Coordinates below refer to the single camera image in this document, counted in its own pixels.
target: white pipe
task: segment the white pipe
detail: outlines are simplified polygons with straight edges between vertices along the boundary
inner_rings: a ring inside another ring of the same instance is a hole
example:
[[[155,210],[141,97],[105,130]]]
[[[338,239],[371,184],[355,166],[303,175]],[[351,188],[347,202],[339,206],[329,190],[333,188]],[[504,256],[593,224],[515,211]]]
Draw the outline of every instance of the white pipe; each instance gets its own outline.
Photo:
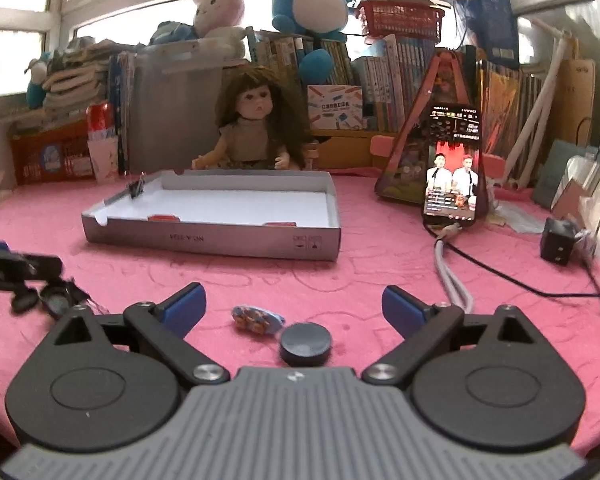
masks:
[[[545,23],[543,20],[539,20],[538,18],[530,18],[529,21],[538,28],[541,28],[551,36],[553,36],[556,40],[561,40],[562,38],[571,37],[571,34],[564,30],[559,30],[558,28],[552,27],[551,25]]]
[[[524,149],[526,142],[531,136],[534,126],[536,125],[536,121],[540,117],[540,112],[542,111],[544,102],[547,100],[547,98],[553,99],[553,95],[551,94],[551,92],[554,91],[555,87],[552,88],[552,84],[555,85],[555,81],[558,77],[558,70],[560,69],[560,64],[562,62],[562,58],[564,57],[564,53],[567,50],[568,43],[569,42],[566,36],[563,36],[560,39],[560,43],[558,44],[556,53],[552,57],[551,65],[549,66],[549,71],[544,80],[544,84],[542,85],[540,95],[536,99],[533,108],[531,108],[529,117],[526,119],[525,125],[522,127],[522,131],[516,139],[516,143],[513,145],[513,149],[511,150],[509,156],[507,157],[507,160],[505,161],[504,173],[502,174],[502,179],[500,180],[501,184],[506,183],[506,181],[509,179],[511,170],[513,170],[513,167],[516,165],[516,161],[520,157],[520,154],[522,153],[522,150]]]
[[[546,122],[549,119],[549,112],[551,111],[551,105],[555,95],[555,81],[549,83],[551,85],[550,92],[547,94],[547,99],[542,106],[540,112],[540,119],[538,120],[538,128],[536,129],[536,135],[534,136],[533,143],[531,144],[531,150],[529,150],[529,156],[526,160],[525,167],[522,170],[522,174],[518,179],[518,189],[525,189],[529,185],[531,180],[531,174],[533,173],[536,160],[538,159],[538,153],[542,146],[542,140],[544,139],[544,130],[546,128]]]

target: phone screen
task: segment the phone screen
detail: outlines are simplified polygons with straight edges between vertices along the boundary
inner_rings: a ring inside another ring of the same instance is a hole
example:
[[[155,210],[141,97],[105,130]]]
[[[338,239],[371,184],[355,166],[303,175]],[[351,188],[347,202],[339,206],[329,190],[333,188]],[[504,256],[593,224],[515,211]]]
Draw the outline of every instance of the phone screen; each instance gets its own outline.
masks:
[[[453,221],[475,219],[480,117],[465,105],[435,105],[429,117],[429,158],[423,213]]]

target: white paper cup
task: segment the white paper cup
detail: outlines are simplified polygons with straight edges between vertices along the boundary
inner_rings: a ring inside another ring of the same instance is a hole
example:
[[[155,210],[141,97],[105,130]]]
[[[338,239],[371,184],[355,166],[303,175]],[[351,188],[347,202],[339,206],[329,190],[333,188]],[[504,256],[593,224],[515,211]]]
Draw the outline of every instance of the white paper cup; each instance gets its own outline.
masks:
[[[118,176],[118,137],[89,140],[89,155],[98,184],[115,180]]]

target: black power adapter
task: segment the black power adapter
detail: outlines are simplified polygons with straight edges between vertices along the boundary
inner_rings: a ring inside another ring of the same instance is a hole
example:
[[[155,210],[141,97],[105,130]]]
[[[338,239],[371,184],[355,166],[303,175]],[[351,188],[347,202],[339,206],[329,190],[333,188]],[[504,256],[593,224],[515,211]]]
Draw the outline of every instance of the black power adapter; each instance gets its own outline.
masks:
[[[576,243],[576,232],[575,225],[568,220],[547,218],[540,240],[540,257],[565,266]]]

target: small colorful box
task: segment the small colorful box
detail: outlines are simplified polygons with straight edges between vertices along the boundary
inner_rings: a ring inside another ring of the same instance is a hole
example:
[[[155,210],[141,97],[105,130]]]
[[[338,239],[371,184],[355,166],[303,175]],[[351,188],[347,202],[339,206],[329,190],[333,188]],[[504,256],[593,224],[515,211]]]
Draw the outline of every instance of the small colorful box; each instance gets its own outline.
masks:
[[[316,130],[362,130],[362,88],[307,86],[309,121]]]

